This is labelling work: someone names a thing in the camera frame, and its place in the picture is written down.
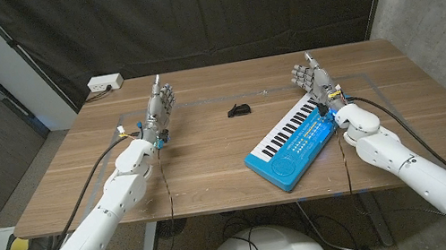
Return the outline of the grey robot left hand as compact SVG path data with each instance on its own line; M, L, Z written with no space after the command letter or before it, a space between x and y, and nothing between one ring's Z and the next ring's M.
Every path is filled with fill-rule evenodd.
M167 130L170 114L176 102L172 86L168 83L161 84L158 74L154 79L145 121L142 125L142 139L151 144L154 144Z

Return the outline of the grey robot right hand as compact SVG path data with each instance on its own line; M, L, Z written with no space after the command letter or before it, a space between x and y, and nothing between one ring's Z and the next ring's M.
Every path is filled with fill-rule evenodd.
M304 52L308 65L295 65L292 83L307 91L317 102L336 112L347 105L342 91L308 51Z

